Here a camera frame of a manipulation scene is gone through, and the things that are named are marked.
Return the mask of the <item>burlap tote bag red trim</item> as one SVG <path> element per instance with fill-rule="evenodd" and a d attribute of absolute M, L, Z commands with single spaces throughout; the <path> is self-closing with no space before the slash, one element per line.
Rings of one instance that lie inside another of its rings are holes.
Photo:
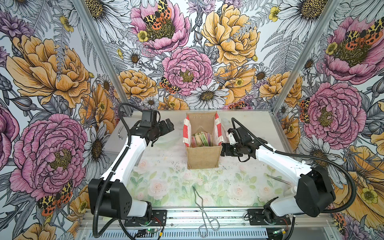
<path fill-rule="evenodd" d="M 217 112 L 187 113 L 183 143 L 189 170 L 217 168 L 223 142 L 222 123 Z"/>

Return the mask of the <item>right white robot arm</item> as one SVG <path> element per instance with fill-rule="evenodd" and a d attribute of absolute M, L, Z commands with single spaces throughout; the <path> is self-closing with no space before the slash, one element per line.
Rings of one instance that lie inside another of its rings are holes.
<path fill-rule="evenodd" d="M 323 167 L 298 162 L 241 127 L 230 128 L 227 136 L 229 142 L 222 144 L 222 156 L 258 160 L 277 170 L 291 185 L 283 197 L 276 197 L 264 205 L 266 221 L 290 214 L 317 217 L 336 199 L 331 179 Z"/>

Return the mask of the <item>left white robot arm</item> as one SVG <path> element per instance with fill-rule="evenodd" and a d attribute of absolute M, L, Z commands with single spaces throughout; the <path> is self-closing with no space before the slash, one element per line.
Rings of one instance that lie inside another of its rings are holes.
<path fill-rule="evenodd" d="M 174 124 L 170 119 L 162 120 L 160 113 L 155 110 L 142 111 L 141 120 L 132 127 L 125 120 L 121 122 L 128 130 L 128 137 L 110 168 L 99 179 L 92 179 L 88 185 L 91 212 L 95 218 L 144 218 L 148 221 L 151 219 L 151 203 L 133 199 L 127 184 L 131 181 L 130 174 L 134 166 L 139 163 L 149 143 L 172 132 Z"/>

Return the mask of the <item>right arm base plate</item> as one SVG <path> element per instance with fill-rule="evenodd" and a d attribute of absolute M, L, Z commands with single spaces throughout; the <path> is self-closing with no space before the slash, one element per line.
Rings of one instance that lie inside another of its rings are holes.
<path fill-rule="evenodd" d="M 278 217 L 266 209 L 247 209 L 245 219 L 249 221 L 251 226 L 288 226 L 291 224 L 288 215 Z"/>

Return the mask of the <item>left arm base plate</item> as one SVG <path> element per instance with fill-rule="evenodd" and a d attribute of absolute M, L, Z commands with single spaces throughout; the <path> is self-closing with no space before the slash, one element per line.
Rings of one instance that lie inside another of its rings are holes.
<path fill-rule="evenodd" d="M 129 217 L 125 227 L 164 227 L 167 221 L 167 210 L 154 209 L 144 217 Z"/>

